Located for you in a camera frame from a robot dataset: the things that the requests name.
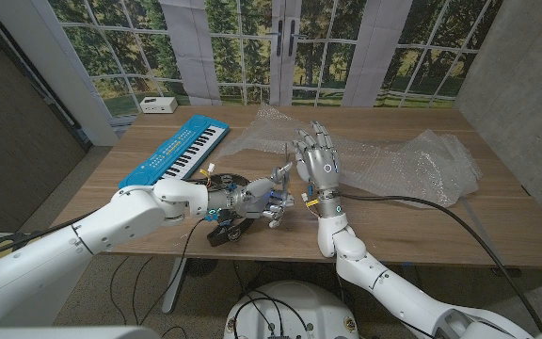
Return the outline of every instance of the toy keyboard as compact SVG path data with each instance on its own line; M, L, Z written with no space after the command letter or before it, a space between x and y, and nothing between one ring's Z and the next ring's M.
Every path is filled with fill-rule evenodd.
M148 160L129 173L119 183L119 188L153 185L163 178L189 177L229 130L228 124L221 121L201 115L193 116Z

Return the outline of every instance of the gray wall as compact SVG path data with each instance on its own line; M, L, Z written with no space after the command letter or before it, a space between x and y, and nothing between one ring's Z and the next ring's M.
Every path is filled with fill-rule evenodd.
M503 2L455 107L542 206L542 1Z

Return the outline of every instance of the plastic sheet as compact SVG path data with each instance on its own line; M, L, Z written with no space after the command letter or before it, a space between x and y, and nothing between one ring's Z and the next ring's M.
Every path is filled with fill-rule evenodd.
M261 107L255 121L221 149L219 157L244 149L283 153L286 142L294 152L291 141L299 138L296 128L312 134L308 123L273 107ZM342 162L342 184L375 195L421 198L445 207L478 190L477 180L482 172L468 149L453 135L437 136L426 130L407 142L361 142L337 136L331 127L328 132Z

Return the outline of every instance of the robotic arm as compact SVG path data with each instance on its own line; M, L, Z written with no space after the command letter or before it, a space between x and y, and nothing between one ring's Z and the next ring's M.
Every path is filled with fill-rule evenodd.
M110 203L73 225L51 233L0 259L0 320L14 306L113 246L150 234L160 226L204 218L209 210L230 210L239 217L271 218L275 227L293 201L274 190L287 180L291 163L247 186L210 191L204 185L163 179L154 186L127 186Z
M426 333L450 339L532 338L503 316L432 299L375 259L348 225L340 197L334 194L341 167L331 138L319 122L311 124L316 139L297 130L304 141L294 141L296 169L304 181L315 187L319 249L325 257L337 256L336 270L342 278L371 293L420 339L428 338Z

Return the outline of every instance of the floor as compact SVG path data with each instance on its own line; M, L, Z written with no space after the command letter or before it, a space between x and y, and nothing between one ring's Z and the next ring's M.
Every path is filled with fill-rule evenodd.
M29 232L50 225L109 150L93 147L21 230ZM59 313L55 325L122 325L122 315L110 300L110 279L125 258L115 255L94 257ZM136 282L138 271L149 259L146 256L129 257L118 270L112 285L112 296L129 325L136 323L132 311L134 291L136 316L142 320L168 283L174 260L170 257L153 258ZM218 261L210 274L200 276L203 266L207 264L211 263L194 264L183 282L177 306L170 315L163 314L161 303L158 303L144 325L160 334L172 326L181 326L188 338L222 338L228 312L241 292L237 270L244 283L251 282L260 272L258 279L251 282L254 287L278 280L296 279L316 283L337 296L343 295L358 321L361 337L414 338L362 289L342 281L343 292L340 293L331 264L244 261L237 262L237 269L234 270L233 262ZM537 334L532 319L521 302L514 297L504 278L497 277L489 269L434 266L394 266L391 269L417 283L436 299L497 312L518 323L526 331ZM515 280L523 290L528 291L528 299L542 318L542 270L523 270L521 277ZM183 338L183 335L181 331L173 330L166 338Z

